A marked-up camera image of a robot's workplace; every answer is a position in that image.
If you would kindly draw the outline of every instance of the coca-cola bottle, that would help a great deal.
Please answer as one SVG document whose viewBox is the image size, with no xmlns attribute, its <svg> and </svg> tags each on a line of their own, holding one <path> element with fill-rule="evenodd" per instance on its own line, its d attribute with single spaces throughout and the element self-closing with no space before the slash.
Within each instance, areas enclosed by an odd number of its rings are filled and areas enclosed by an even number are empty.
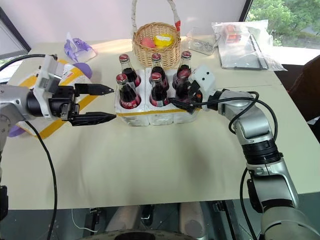
<svg viewBox="0 0 320 240">
<path fill-rule="evenodd" d="M 163 107 L 169 104 L 167 91 L 162 83 L 161 74 L 158 72 L 151 74 L 152 90 L 149 97 L 150 103 L 155 107 Z"/>
<path fill-rule="evenodd" d="M 151 74 L 160 73 L 161 74 L 161 78 L 162 78 L 163 87 L 164 87 L 164 89 L 166 91 L 168 91 L 169 84 L 168 84 L 168 80 L 167 80 L 167 76 L 166 76 L 165 70 L 164 70 L 164 68 L 162 67 L 162 64 L 161 64 L 161 55 L 160 55 L 160 53 L 152 54 L 151 59 L 152 59 L 152 71 L 151 71 Z"/>
<path fill-rule="evenodd" d="M 119 56 L 119 61 L 121 63 L 122 73 L 128 77 L 129 83 L 134 83 L 134 86 L 138 87 L 141 83 L 141 77 L 131 66 L 129 56 L 127 54 L 121 54 Z"/>
<path fill-rule="evenodd" d="M 120 73 L 116 76 L 119 86 L 120 105 L 125 109 L 134 109 L 141 103 L 141 97 L 136 93 L 136 89 L 128 81 L 127 75 Z"/>
<path fill-rule="evenodd" d="M 190 103 L 190 99 L 188 96 L 188 91 L 191 86 L 188 78 L 180 81 L 180 83 L 176 86 L 175 89 L 175 98 L 184 103 Z"/>
<path fill-rule="evenodd" d="M 188 80 L 191 74 L 191 52 L 183 51 L 181 54 L 181 62 L 176 71 L 176 74 L 173 76 L 172 87 L 177 88 L 177 85 L 183 83 L 185 80 Z"/>
</svg>

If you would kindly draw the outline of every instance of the yellow tape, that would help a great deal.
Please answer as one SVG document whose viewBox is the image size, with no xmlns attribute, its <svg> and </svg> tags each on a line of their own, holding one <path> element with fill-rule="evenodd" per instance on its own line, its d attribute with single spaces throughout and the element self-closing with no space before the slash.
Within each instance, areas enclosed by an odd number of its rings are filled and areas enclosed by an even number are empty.
<svg viewBox="0 0 320 240">
<path fill-rule="evenodd" d="M 68 63 L 66 60 L 63 60 L 63 59 L 59 59 L 58 62 L 62 64 Z M 72 72 L 72 75 L 67 77 L 67 79 L 64 82 L 61 82 L 60 84 L 61 86 L 67 86 L 68 84 L 72 83 L 77 77 L 83 75 L 83 72 L 76 67 L 71 69 L 70 72 Z M 24 80 L 19 86 L 31 88 L 36 84 L 36 81 L 37 81 L 37 77 L 33 75 L 28 77 L 26 80 Z M 84 97 L 81 101 L 79 101 L 79 110 L 82 110 L 83 108 L 85 108 L 89 103 L 91 103 L 97 97 L 98 96 L 91 96 L 91 95 Z M 53 134 L 57 129 L 59 129 L 65 123 L 66 122 L 62 121 L 61 119 L 54 121 L 39 133 L 41 138 L 45 139 L 49 137 L 51 134 Z M 29 130 L 27 129 L 24 129 L 24 130 L 30 133 L 31 135 L 33 135 Z"/>
<path fill-rule="evenodd" d="M 98 96 L 91 96 L 91 95 L 84 97 L 81 101 L 79 101 L 79 109 L 80 110 L 84 109 L 89 103 L 91 103 L 97 97 Z M 65 123 L 66 121 L 62 121 L 61 119 L 54 121 L 39 133 L 41 138 L 45 139 L 49 137 L 51 134 L 53 134 L 57 129 L 59 129 Z"/>
<path fill-rule="evenodd" d="M 116 113 L 119 117 L 128 117 L 128 116 L 139 116 L 139 115 L 149 115 L 149 114 L 172 114 L 172 113 L 187 113 L 186 110 L 183 109 L 171 109 L 164 111 L 142 111 L 142 112 L 128 112 L 128 113 Z"/>
</svg>

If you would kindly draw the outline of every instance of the tabletop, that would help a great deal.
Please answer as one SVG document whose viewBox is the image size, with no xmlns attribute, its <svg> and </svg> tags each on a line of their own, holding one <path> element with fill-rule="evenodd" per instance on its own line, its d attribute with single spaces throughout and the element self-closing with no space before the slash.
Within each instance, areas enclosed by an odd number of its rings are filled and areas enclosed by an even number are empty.
<svg viewBox="0 0 320 240">
<path fill-rule="evenodd" d="M 143 68 L 131 52 L 130 39 L 89 43 L 98 53 L 87 62 L 93 83 L 116 88 L 122 53 L 130 56 L 135 69 Z M 31 53 L 58 54 L 67 60 L 63 46 L 42 43 Z M 41 61 L 25 60 L 9 84 L 17 85 Z M 320 191 L 320 145 L 274 72 L 221 69 L 217 52 L 192 52 L 191 64 L 207 64 L 218 88 L 259 92 L 278 118 L 276 143 L 298 193 Z M 100 96 L 83 111 L 114 113 L 114 96 Z M 58 208 L 238 199 L 246 160 L 228 123 L 215 111 L 200 111 L 191 123 L 163 126 L 131 127 L 120 118 L 95 126 L 66 123 L 44 140 L 55 167 Z M 10 209 L 53 207 L 51 170 L 36 138 L 27 133 L 8 138 L 1 167 Z"/>
</svg>

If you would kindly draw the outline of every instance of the coca-cola label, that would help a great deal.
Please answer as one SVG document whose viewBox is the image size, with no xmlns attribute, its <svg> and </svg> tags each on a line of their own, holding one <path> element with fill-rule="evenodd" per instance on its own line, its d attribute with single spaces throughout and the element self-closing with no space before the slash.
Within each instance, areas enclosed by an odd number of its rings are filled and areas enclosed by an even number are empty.
<svg viewBox="0 0 320 240">
<path fill-rule="evenodd" d="M 167 87 L 168 87 L 167 77 L 165 77 L 165 79 L 162 80 L 162 84 L 163 84 L 163 87 L 164 87 L 165 89 L 167 89 Z"/>
<path fill-rule="evenodd" d="M 163 101 L 156 101 L 150 96 L 149 99 L 150 99 L 150 103 L 155 107 L 163 107 L 169 104 L 169 101 L 167 98 L 165 98 L 165 100 Z"/>
<path fill-rule="evenodd" d="M 141 98 L 139 95 L 136 95 L 135 99 L 133 101 L 123 101 L 122 99 L 120 99 L 120 105 L 124 108 L 124 109 L 134 109 L 137 106 L 139 106 L 139 104 L 141 103 Z"/>
<path fill-rule="evenodd" d="M 191 70 L 190 69 L 183 69 L 181 71 L 178 72 L 177 77 L 179 79 L 187 79 L 191 74 Z"/>
<path fill-rule="evenodd" d="M 137 74 L 136 75 L 136 79 L 135 79 L 135 81 L 134 81 L 134 85 L 136 86 L 136 87 L 138 87 L 139 85 L 140 85 L 140 83 L 141 83 L 141 78 L 140 78 L 140 76 Z"/>
</svg>

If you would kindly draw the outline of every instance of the purple plastic item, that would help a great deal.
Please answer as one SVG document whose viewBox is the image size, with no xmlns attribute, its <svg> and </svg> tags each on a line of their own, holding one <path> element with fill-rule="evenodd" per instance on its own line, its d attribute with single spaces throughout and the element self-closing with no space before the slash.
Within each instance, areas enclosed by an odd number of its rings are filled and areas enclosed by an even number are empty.
<svg viewBox="0 0 320 240">
<path fill-rule="evenodd" d="M 86 62 L 97 55 L 89 44 L 80 38 L 72 38 L 69 32 L 66 35 L 64 52 L 69 58 L 77 63 Z"/>
<path fill-rule="evenodd" d="M 66 43 L 64 44 L 64 52 L 67 56 L 69 56 L 72 60 L 78 61 L 77 56 L 75 52 L 73 51 L 71 47 L 71 41 L 69 39 L 66 40 Z"/>
<path fill-rule="evenodd" d="M 89 51 L 90 49 L 92 49 L 92 47 L 88 43 L 86 43 L 85 41 L 82 41 L 80 38 L 74 37 L 72 40 L 75 43 L 78 51 L 81 51 L 81 50 Z"/>
<path fill-rule="evenodd" d="M 25 130 L 23 130 L 22 128 L 18 127 L 18 126 L 13 126 L 8 134 L 8 137 L 13 138 L 16 137 L 20 134 L 23 134 L 25 132 Z"/>
<path fill-rule="evenodd" d="M 80 69 L 81 72 L 83 72 L 83 74 L 88 78 L 91 79 L 92 77 L 92 70 L 90 68 L 90 66 L 84 62 L 77 62 L 75 64 L 73 64 L 73 66 L 75 66 L 76 68 Z"/>
</svg>

